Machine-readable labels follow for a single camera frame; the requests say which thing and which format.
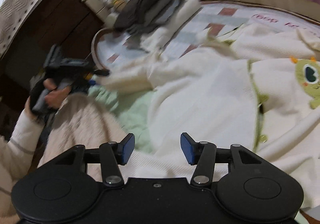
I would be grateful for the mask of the cream sleeved left forearm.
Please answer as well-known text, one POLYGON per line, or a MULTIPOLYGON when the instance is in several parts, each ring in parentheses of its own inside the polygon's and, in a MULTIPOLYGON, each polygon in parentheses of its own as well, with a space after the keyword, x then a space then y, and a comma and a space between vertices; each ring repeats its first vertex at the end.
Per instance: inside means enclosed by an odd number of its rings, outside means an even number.
POLYGON ((14 214, 11 191, 27 175, 42 130, 43 124, 23 110, 10 140, 1 137, 1 217, 14 214))

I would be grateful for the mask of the person's left hand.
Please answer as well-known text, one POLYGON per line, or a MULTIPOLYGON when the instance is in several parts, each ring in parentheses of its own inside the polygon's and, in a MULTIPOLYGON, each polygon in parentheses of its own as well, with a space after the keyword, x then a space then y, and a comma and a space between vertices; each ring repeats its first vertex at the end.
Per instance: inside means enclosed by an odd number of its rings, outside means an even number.
POLYGON ((25 103, 24 110, 28 117, 36 117, 36 115, 31 110, 36 104, 37 97, 42 93, 44 89, 49 91, 49 93, 44 97, 44 101, 49 108, 53 108, 54 110, 60 108, 62 102, 71 92, 71 86, 66 86, 63 89, 58 89, 55 82, 50 78, 39 80, 30 90, 29 98, 25 103))

